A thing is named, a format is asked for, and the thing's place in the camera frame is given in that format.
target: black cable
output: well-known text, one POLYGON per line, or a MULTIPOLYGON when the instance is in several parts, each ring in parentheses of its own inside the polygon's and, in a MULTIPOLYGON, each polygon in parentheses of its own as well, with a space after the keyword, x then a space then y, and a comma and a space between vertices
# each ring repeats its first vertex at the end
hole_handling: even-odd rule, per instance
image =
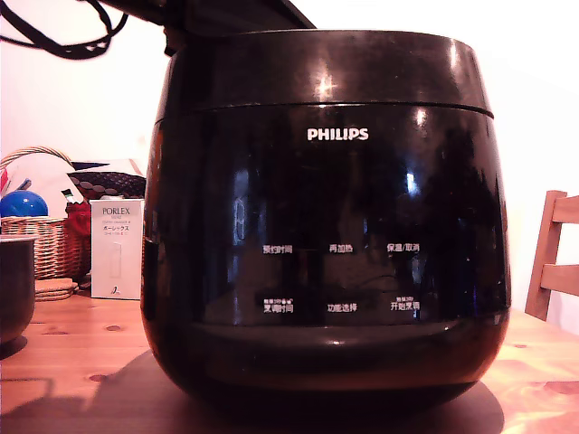
POLYGON ((63 59, 85 60, 101 56, 109 48, 111 38, 119 33, 127 23, 128 15, 123 14, 123 16, 120 18, 119 24, 117 24, 117 27, 113 28, 107 11, 105 11, 105 9, 98 1, 80 1, 86 1, 98 12, 100 20, 103 24, 105 24, 107 29, 107 34, 102 38, 90 42, 60 45, 28 24, 20 16, 15 14, 3 0, 0 0, 0 14, 8 23, 10 23, 16 30, 18 30, 18 32, 20 32, 32 42, 18 41, 16 39, 8 38, 2 35, 0 35, 0 40, 22 47, 42 49, 63 59))

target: cork coaster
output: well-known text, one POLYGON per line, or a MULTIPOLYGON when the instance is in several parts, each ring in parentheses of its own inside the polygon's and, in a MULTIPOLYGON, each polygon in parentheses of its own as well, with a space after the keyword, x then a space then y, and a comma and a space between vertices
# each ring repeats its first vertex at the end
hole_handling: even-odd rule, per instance
POLYGON ((57 300, 64 300, 72 295, 71 292, 67 292, 65 294, 61 294, 59 296, 36 296, 35 301, 57 301, 57 300))
POLYGON ((36 280, 34 284, 34 299, 36 301, 56 301, 70 297, 78 288, 71 278, 48 278, 36 280))
POLYGON ((64 294, 73 294, 76 288, 71 289, 55 289, 54 291, 45 290, 43 292, 37 292, 36 297, 54 297, 62 296, 64 294))
POLYGON ((77 284, 71 278, 48 278, 44 280, 36 280, 34 283, 34 290, 36 294, 47 291, 70 290, 77 287, 77 284))

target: wooden chair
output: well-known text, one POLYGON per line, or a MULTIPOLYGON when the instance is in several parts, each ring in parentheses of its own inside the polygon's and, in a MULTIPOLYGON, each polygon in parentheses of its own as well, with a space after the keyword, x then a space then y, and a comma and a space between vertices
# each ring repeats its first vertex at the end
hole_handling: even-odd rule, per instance
POLYGON ((546 321, 551 291, 579 296, 579 265, 555 265, 563 223, 579 223, 579 196, 546 193, 525 312, 546 321))

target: red object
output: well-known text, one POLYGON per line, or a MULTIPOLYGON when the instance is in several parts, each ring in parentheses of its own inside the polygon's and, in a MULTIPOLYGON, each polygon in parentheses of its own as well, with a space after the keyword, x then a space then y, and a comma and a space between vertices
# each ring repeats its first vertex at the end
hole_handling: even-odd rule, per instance
POLYGON ((8 183, 8 171, 3 170, 0 175, 0 192, 4 190, 5 185, 8 183))
POLYGON ((67 203, 66 225, 81 237, 90 237, 90 205, 88 203, 67 203))

